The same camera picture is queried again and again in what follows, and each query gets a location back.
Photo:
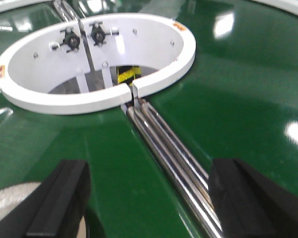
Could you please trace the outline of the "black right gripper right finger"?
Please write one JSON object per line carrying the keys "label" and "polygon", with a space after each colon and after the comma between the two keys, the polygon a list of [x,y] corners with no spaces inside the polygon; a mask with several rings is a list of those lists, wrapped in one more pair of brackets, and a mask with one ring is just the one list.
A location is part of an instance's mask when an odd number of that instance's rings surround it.
{"label": "black right gripper right finger", "polygon": [[298,196],[240,159],[213,159],[209,194],[226,238],[298,238]]}

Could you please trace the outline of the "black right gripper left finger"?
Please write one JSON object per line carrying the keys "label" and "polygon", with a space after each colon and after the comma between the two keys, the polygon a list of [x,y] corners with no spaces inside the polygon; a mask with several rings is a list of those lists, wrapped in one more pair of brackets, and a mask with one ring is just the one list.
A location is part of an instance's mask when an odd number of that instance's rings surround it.
{"label": "black right gripper left finger", "polygon": [[49,176],[0,221],[0,238],[75,238],[91,190],[85,160],[61,160]]}

